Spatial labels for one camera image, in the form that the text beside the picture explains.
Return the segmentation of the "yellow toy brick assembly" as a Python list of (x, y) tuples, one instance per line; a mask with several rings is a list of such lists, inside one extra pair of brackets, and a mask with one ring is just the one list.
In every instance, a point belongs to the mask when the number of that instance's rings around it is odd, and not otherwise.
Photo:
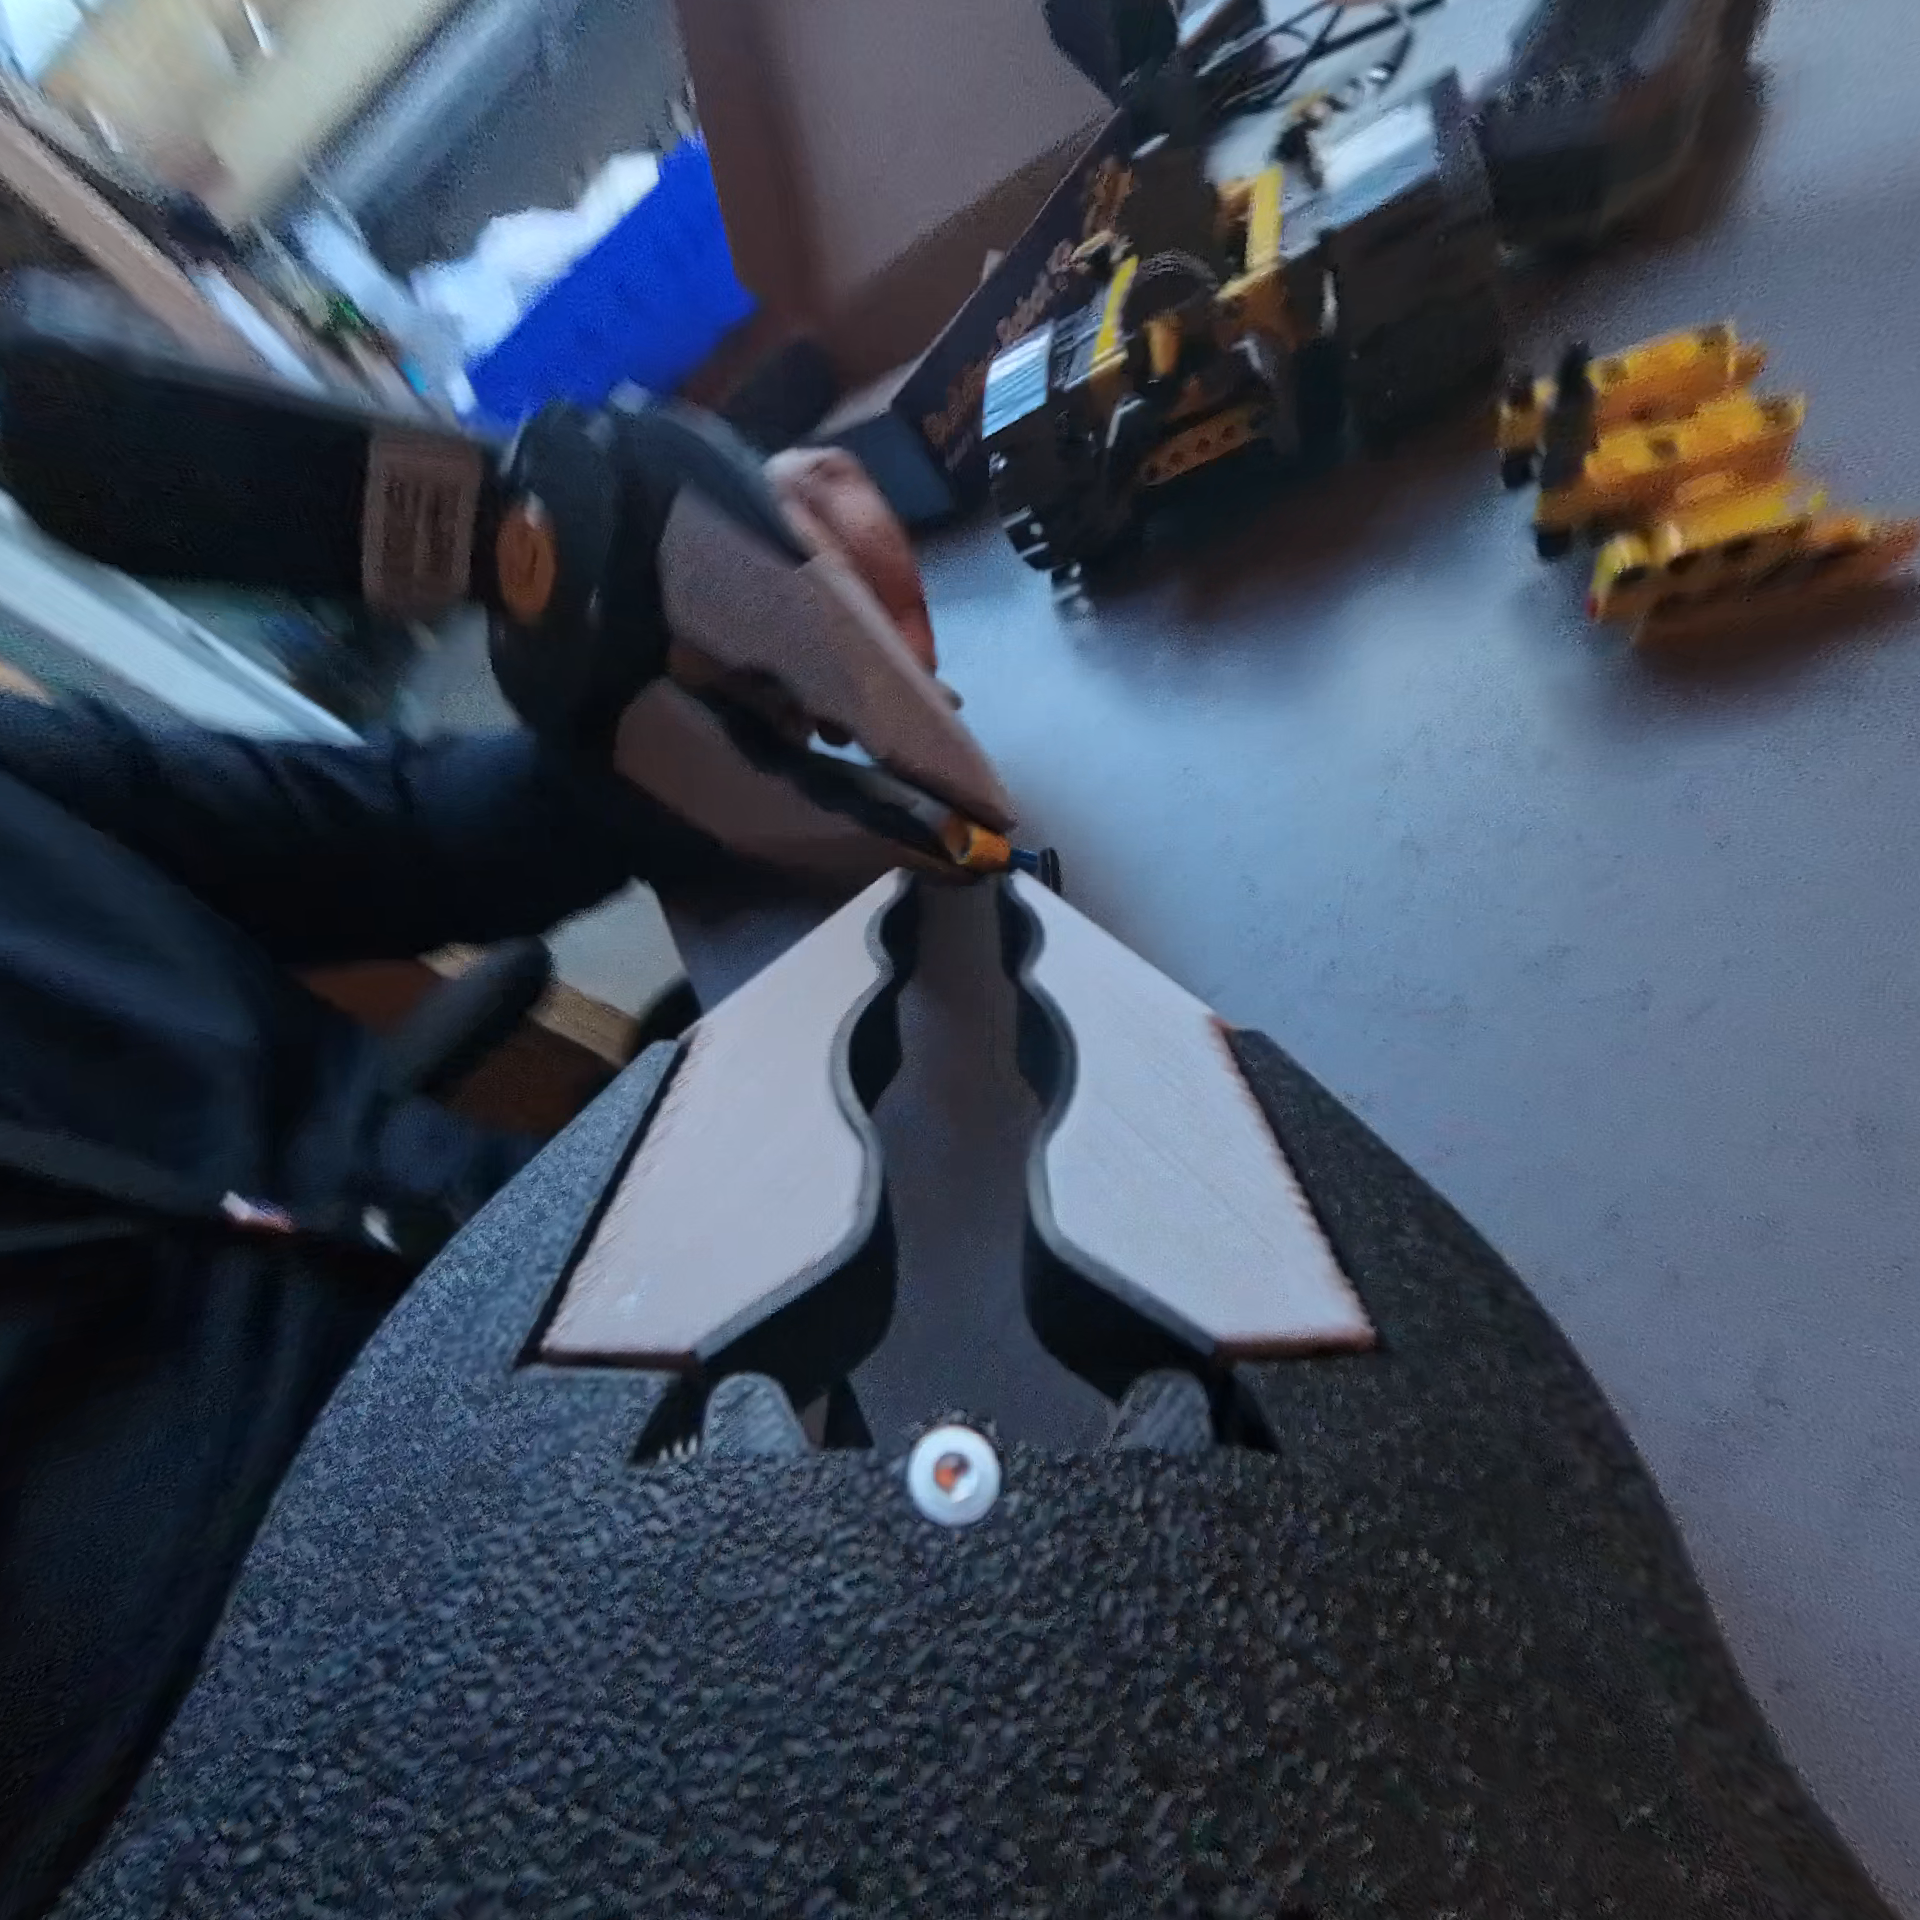
[(1737, 322), (1622, 352), (1570, 345), (1497, 401), (1506, 490), (1531, 490), (1539, 562), (1590, 554), (1586, 618), (1640, 655), (1696, 655), (1917, 587), (1917, 521), (1833, 505), (1795, 466), (1808, 405), (1768, 392)]

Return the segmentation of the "person's left hand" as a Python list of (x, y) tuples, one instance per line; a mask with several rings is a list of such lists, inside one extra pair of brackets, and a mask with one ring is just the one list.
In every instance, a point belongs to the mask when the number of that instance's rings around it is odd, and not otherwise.
[(765, 507), (719, 521), (722, 618), (677, 636), (719, 675), (763, 675), (783, 711), (882, 769), (956, 796), (982, 769), (939, 678), (920, 571), (903, 521), (839, 449), (747, 461)]

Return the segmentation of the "person's dark clothed body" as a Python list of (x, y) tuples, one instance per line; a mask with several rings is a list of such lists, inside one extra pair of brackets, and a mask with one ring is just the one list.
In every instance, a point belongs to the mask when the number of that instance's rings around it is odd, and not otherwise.
[(4, 777), (4, 1916), (115, 1818), (378, 1316), (540, 1153), (390, 1095), (310, 969)]

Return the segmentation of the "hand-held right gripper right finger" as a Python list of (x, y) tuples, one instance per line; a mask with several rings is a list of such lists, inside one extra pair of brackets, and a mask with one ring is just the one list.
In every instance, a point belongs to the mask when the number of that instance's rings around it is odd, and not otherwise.
[(1232, 1030), (1037, 880), (1003, 881), (1023, 1075), (1024, 1315), (1060, 1367), (1367, 1355), (1375, 1328)]

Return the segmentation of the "grey desk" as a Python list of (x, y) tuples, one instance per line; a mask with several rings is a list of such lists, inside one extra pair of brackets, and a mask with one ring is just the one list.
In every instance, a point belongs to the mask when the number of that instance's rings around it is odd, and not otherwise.
[(1229, 490), (1089, 603), (939, 533), (943, 660), (1068, 897), (1519, 1270), (1917, 1916), (1917, 598), (1640, 660), (1490, 413)]

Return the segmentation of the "dark printed box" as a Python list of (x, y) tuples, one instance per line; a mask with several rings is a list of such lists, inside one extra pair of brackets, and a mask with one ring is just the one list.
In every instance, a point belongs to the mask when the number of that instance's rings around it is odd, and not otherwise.
[(839, 401), (803, 439), (861, 463), (908, 529), (955, 522), (987, 501), (987, 381), (994, 361), (1084, 301), (1079, 248), (1116, 225), (1128, 168), (1116, 133), (1097, 133), (1024, 233), (982, 273), (976, 289), (896, 370)]

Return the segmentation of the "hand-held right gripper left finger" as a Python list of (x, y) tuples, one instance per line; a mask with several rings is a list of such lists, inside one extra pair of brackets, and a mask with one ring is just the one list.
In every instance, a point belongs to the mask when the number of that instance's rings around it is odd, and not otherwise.
[(685, 1036), (543, 1320), (548, 1367), (854, 1372), (896, 1262), (879, 1098), (918, 881), (879, 880)]

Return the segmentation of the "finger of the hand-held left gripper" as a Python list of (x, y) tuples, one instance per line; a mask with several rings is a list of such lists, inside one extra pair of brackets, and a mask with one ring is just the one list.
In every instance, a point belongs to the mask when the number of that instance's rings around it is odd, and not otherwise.
[(946, 804), (676, 682), (621, 711), (614, 765), (722, 849), (789, 880), (968, 876), (948, 849)]
[(1015, 832), (908, 537), (846, 449), (758, 457), (704, 413), (633, 413), (632, 482), (660, 515), (662, 675), (632, 698), (652, 804), (710, 839)]

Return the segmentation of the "small yellow blue brick piece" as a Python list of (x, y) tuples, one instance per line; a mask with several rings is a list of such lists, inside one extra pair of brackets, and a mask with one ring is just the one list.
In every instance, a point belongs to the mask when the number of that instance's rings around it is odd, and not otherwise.
[(939, 821), (939, 841), (946, 849), (946, 864), (962, 876), (976, 876), (976, 880), (1024, 876), (1052, 896), (1065, 890), (1060, 857), (1052, 845), (1024, 849), (1007, 833), (976, 828), (962, 816), (946, 816)]

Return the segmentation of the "person's left forearm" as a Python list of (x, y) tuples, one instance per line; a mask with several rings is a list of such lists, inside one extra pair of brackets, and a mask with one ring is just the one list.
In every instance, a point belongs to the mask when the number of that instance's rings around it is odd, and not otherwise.
[(528, 729), (299, 744), (4, 694), (4, 777), (299, 969), (533, 938), (722, 872), (719, 841)]

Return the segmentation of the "blue plastic crate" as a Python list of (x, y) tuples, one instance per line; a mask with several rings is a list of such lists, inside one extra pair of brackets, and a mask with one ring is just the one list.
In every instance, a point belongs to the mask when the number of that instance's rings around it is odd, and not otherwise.
[(472, 409), (517, 423), (543, 405), (598, 409), (621, 389), (670, 394), (754, 320), (706, 161), (689, 135), (516, 329), (465, 362)]

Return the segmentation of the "grey yellow toy brick vehicle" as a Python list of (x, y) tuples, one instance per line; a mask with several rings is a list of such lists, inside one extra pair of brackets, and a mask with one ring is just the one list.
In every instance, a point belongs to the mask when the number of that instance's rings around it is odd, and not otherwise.
[(1192, 477), (1382, 449), (1506, 362), (1506, 268), (1638, 225), (1740, 88), (1768, 6), (1043, 6), (1116, 157), (1045, 320), (982, 376), (1015, 554), (1103, 566)]

